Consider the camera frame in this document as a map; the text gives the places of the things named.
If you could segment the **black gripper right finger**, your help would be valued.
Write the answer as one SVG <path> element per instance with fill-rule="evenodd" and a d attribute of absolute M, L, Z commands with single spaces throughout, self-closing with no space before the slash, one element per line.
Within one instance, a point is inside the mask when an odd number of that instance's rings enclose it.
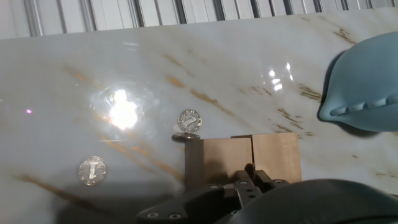
<path fill-rule="evenodd" d="M 272 190 L 288 185 L 286 180 L 271 179 L 263 170 L 256 170 L 254 172 L 254 185 L 260 190 Z"/>

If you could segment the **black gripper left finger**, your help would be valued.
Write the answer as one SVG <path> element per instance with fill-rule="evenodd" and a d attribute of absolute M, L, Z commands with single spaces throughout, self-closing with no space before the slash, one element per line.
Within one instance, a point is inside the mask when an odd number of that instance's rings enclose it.
<path fill-rule="evenodd" d="M 217 223 L 261 195 L 250 175 L 240 170 L 232 184 L 208 184 L 140 212 L 138 224 Z"/>

